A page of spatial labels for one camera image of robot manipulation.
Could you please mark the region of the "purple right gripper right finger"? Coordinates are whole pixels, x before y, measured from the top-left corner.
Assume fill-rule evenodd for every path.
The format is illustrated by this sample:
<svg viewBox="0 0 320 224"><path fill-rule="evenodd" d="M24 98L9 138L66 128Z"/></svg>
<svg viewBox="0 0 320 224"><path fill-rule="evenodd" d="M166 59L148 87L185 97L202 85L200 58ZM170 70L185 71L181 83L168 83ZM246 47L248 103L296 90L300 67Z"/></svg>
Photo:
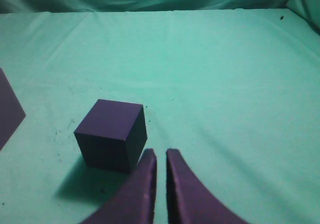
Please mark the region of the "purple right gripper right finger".
<svg viewBox="0 0 320 224"><path fill-rule="evenodd" d="M166 151L169 224L246 224L197 178L178 149Z"/></svg>

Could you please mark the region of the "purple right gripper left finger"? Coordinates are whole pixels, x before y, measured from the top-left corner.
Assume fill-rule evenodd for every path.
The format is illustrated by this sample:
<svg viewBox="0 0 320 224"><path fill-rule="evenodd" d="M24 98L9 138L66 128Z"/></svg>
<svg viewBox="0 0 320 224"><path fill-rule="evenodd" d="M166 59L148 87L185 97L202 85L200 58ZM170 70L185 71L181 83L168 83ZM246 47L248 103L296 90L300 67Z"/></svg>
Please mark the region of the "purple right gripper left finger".
<svg viewBox="0 0 320 224"><path fill-rule="evenodd" d="M145 149L134 172L116 194L83 224L152 224L157 191L157 157Z"/></svg>

